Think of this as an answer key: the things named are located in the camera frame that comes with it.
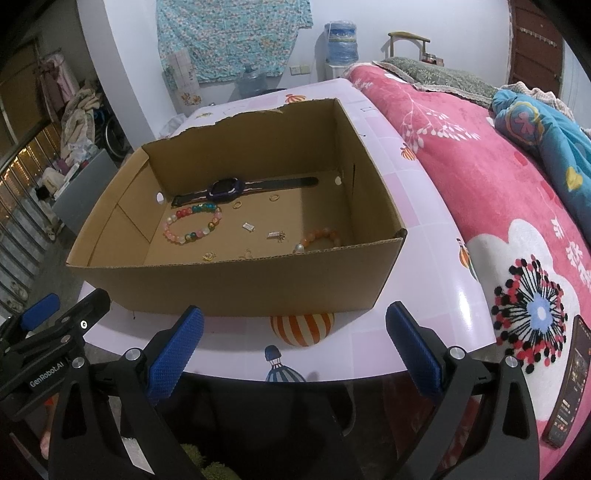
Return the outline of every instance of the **cardboard box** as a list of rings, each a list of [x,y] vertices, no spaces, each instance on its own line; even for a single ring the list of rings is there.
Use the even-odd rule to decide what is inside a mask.
[[[242,196],[239,209],[220,205],[219,226],[195,242],[177,245],[163,235],[177,194],[227,177],[300,176],[320,181],[277,191],[276,202],[266,192]],[[182,218],[171,230],[203,228],[211,216]],[[338,230],[343,247],[322,239],[292,253],[306,233],[324,227]],[[284,231],[285,241],[268,240],[271,231]],[[214,316],[345,312],[374,305],[405,237],[340,102],[310,100],[240,113],[138,149],[97,202],[67,263],[129,310],[179,314],[194,304]],[[203,259],[208,252],[211,262]]]

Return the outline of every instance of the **blue blanket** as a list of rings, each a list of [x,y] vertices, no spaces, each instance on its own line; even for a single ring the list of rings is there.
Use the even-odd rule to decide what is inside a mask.
[[[578,124],[532,97],[499,90],[495,128],[539,158],[554,190],[591,245],[591,140]]]

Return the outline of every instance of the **silver charm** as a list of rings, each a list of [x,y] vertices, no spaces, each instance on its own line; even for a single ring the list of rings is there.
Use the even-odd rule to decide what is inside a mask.
[[[281,243],[283,240],[285,240],[285,232],[269,232],[267,234],[267,240],[271,238],[277,238],[279,243]]]

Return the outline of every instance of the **pink blanket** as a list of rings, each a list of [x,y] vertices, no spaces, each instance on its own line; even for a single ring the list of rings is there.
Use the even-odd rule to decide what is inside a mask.
[[[591,257],[578,228],[535,162],[495,131],[486,109],[416,91],[376,66],[356,66],[348,79],[402,135],[408,148],[400,154],[416,155],[446,202],[490,307],[497,344],[485,356],[522,362],[541,434],[563,381],[573,319],[591,322]],[[540,441],[540,478],[590,410],[587,388],[564,446]],[[408,420],[397,416],[393,430],[400,421]]]

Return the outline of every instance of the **watch strap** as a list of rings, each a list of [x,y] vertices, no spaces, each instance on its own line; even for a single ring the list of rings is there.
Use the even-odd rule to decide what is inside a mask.
[[[243,193],[268,192],[272,190],[300,189],[318,185],[316,177],[300,177],[298,179],[247,181]]]
[[[182,207],[189,203],[202,202],[207,200],[207,190],[201,190],[199,192],[188,193],[186,195],[177,195],[173,198],[173,207]]]

